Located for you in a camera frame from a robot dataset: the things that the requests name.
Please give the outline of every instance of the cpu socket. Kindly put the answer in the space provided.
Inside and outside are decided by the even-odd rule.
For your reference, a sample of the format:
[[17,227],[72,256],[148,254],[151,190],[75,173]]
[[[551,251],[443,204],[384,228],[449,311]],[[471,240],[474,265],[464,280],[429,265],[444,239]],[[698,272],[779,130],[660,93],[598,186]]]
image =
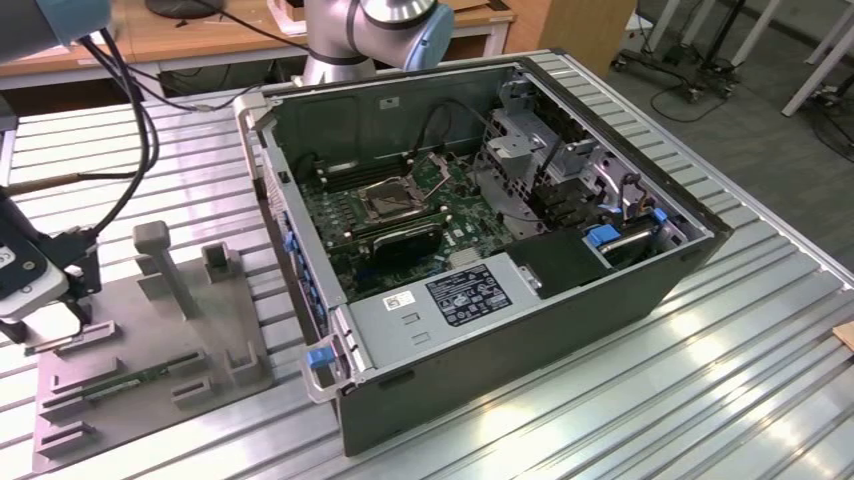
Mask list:
[[411,178],[391,177],[359,189],[368,223],[381,224],[424,211],[424,195]]

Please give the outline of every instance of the power supply label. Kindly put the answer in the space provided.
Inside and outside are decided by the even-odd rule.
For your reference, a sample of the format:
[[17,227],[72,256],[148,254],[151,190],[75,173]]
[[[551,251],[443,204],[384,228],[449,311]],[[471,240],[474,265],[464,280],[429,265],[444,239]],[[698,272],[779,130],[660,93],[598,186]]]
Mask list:
[[512,305],[486,265],[478,265],[427,284],[444,320],[459,327]]

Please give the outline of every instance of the gray 3d printed holder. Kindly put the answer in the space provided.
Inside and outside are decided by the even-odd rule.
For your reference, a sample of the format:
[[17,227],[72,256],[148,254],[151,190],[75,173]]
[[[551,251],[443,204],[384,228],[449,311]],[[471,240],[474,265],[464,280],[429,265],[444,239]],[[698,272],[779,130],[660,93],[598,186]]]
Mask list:
[[163,222],[133,229],[140,276],[92,298],[93,323],[39,358],[43,473],[272,385],[241,262],[225,244],[175,265]]

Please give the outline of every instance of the slotted aluminum surface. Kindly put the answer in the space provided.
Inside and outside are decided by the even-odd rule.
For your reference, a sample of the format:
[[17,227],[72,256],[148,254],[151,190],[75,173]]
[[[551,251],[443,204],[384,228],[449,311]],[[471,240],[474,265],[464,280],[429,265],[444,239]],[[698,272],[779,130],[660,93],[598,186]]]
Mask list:
[[[136,272],[129,229],[173,228],[173,254],[227,240],[248,267],[276,386],[67,468],[56,478],[848,478],[854,367],[830,334],[850,320],[851,275],[563,55],[531,54],[603,119],[736,228],[652,314],[356,458],[332,409],[313,405],[301,343],[240,157],[231,112],[151,107],[163,160],[104,233],[105,279]],[[26,118],[0,181],[135,168],[127,107]],[[93,222],[117,183],[21,199],[39,228]],[[0,477],[30,476],[35,363],[0,348]]]

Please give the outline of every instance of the green circuit board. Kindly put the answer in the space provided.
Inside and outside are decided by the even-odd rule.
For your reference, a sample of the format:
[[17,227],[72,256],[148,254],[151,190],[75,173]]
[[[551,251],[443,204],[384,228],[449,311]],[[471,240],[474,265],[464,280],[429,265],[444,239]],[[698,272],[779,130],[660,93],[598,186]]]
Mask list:
[[[427,195],[443,176],[431,161],[417,160],[411,178],[417,190]],[[459,160],[448,160],[451,178],[424,201],[427,212],[415,220],[388,227],[373,227],[371,234],[347,237],[347,232],[369,227],[367,211],[359,189],[324,192],[317,184],[300,187],[305,206],[320,234],[329,261],[348,300],[356,301],[391,290],[407,283],[451,270],[448,257],[468,249],[486,258],[512,242],[507,227],[499,222],[495,211],[476,194],[475,184],[466,173],[467,166]],[[368,262],[367,250],[377,236],[393,231],[427,225],[443,226],[437,251],[403,268],[376,268]]]

